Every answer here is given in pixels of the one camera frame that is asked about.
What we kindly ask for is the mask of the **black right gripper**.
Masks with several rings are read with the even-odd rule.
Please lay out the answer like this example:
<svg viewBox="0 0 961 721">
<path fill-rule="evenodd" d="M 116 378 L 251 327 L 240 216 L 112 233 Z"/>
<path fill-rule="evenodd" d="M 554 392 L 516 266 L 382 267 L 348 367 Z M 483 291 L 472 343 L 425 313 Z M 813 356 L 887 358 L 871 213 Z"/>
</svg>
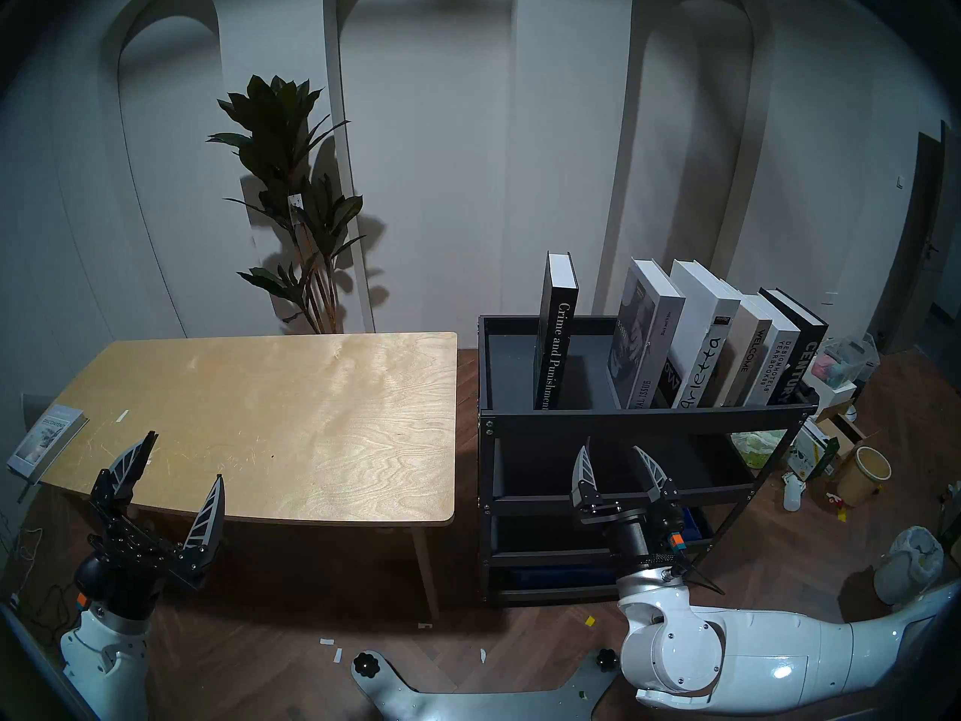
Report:
<svg viewBox="0 0 961 721">
<path fill-rule="evenodd" d="M 651 503 L 645 508 L 604 504 L 590 459 L 590 438 L 575 456 L 571 502 L 582 527 L 600 531 L 606 540 L 613 568 L 687 569 L 686 545 L 681 537 L 685 523 L 676 487 L 659 463 L 639 446 L 632 447 L 632 474 Z"/>
</svg>

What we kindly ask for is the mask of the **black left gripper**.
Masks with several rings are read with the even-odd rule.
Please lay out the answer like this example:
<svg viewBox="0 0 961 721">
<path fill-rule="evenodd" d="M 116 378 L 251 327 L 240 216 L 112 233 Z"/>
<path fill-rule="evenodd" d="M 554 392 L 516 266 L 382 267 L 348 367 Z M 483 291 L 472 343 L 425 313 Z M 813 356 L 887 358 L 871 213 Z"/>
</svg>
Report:
<svg viewBox="0 0 961 721">
<path fill-rule="evenodd" d="M 148 431 L 143 440 L 100 471 L 90 493 L 100 524 L 87 539 L 92 552 L 77 567 L 74 582 L 91 603 L 129 621 L 151 618 L 167 584 L 188 592 L 206 582 L 220 546 L 225 521 L 225 484 L 217 474 L 187 538 L 180 543 L 141 530 L 121 513 L 132 503 L 158 440 Z"/>
</svg>

